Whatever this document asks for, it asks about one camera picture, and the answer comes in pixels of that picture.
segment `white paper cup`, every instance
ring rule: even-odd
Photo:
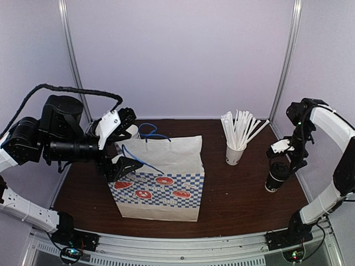
[[[131,125],[129,128],[127,128],[126,131],[132,135],[131,139],[140,139],[140,135],[138,133],[138,127],[136,125]]]
[[[237,165],[245,149],[246,144],[243,147],[239,148],[239,150],[234,150],[227,144],[226,162],[229,165]]]

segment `white straw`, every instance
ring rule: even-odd
[[[267,120],[253,133],[260,123],[249,111],[236,110],[233,120],[232,112],[221,115],[221,123],[227,145],[233,150],[245,149],[245,146],[269,123]]]
[[[269,119],[265,121],[265,123],[257,130],[249,139],[247,139],[245,144],[248,144],[259,132],[270,123]]]

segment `metal pole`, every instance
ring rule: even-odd
[[[301,9],[302,9],[302,0],[295,0],[295,3],[293,5],[293,14],[291,19],[290,34],[288,36],[285,59],[283,61],[281,76],[278,82],[278,87],[277,87],[275,99],[273,101],[273,106],[269,118],[271,125],[273,124],[273,121],[275,119],[276,111],[280,104],[281,96],[286,85],[288,72],[290,71],[291,58],[296,45],[298,29],[300,27]]]
[[[65,39],[67,41],[70,66],[72,69],[75,85],[77,86],[77,88],[83,89],[82,80],[80,79],[80,75],[79,75],[78,63],[75,58],[72,35],[70,32],[70,25],[69,25],[68,11],[67,11],[67,2],[66,2],[66,0],[58,0],[58,3],[59,3],[60,18],[62,20],[63,29],[64,29],[64,35],[65,35]],[[92,119],[92,116],[91,116],[91,113],[89,110],[89,106],[88,106],[88,102],[86,100],[86,97],[84,94],[79,94],[79,97],[84,105],[84,112],[85,112],[85,116],[87,118],[87,121],[90,124],[93,121],[93,119]]]

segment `bag handle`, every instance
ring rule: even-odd
[[[144,134],[144,133],[141,133],[141,132],[140,132],[140,130],[141,130],[141,128],[142,128],[143,126],[152,126],[154,129],[153,129],[151,132],[149,132],[148,134]],[[165,136],[165,135],[162,135],[162,134],[157,134],[157,133],[156,133],[157,130],[158,130],[158,128],[157,128],[155,125],[151,124],[151,123],[143,123],[143,124],[141,124],[141,125],[138,127],[138,133],[139,133],[142,137],[145,138],[145,142],[148,142],[148,137],[162,137],[162,138],[167,139],[167,140],[169,140],[169,141],[171,142],[171,139],[170,139],[169,137],[167,137],[167,136]]]
[[[138,158],[138,157],[134,156],[133,154],[131,154],[130,151],[127,150],[127,148],[126,148],[126,146],[125,146],[124,144],[122,144],[121,150],[122,150],[122,153],[123,153],[123,156],[124,156],[124,157],[126,157],[125,152],[127,152],[133,159],[139,161],[139,162],[142,163],[143,165],[147,165],[148,167],[153,168],[154,170],[160,172],[161,174],[164,174],[164,172],[162,172],[162,171],[160,171],[159,169],[155,168],[153,165],[150,165],[150,164],[148,164],[148,163],[142,161],[140,158]]]

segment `paper bag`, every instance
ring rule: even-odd
[[[129,139],[116,143],[119,156],[145,165],[109,183],[123,217],[195,222],[199,216],[204,168],[202,137]]]

